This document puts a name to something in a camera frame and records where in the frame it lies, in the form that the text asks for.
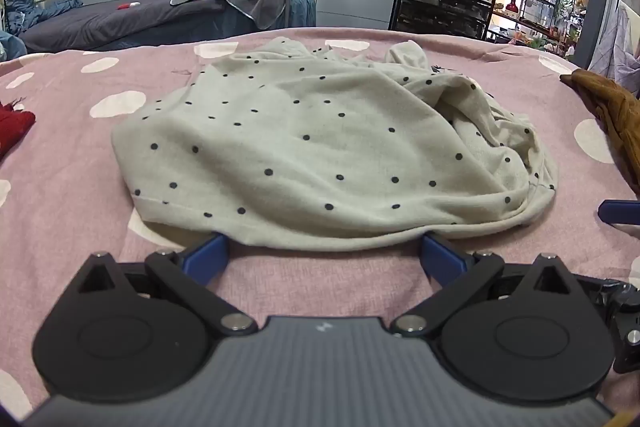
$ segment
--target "red vase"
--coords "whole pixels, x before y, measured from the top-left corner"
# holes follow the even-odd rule
[[[504,7],[504,9],[514,13],[518,13],[520,11],[516,6],[516,0],[511,0],[511,2]]]

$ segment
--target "red cloth on bed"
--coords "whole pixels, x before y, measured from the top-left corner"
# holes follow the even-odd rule
[[[0,160],[36,122],[36,116],[29,111],[15,110],[17,102],[2,106],[0,103]]]

